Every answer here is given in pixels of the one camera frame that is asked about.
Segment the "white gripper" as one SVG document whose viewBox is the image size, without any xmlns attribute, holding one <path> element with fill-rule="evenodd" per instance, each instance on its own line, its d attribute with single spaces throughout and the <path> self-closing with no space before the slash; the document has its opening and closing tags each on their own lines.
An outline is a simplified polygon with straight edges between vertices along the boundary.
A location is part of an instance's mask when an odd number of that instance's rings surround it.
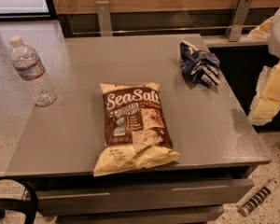
<svg viewBox="0 0 280 224">
<path fill-rule="evenodd" d="M 280 59 L 280 8 L 262 24 L 254 28 L 249 37 L 268 39 L 269 52 Z M 280 111 L 280 61 L 274 67 L 264 66 L 259 73 L 256 95 L 250 105 L 248 120 L 252 125 L 263 126 Z"/>
</svg>

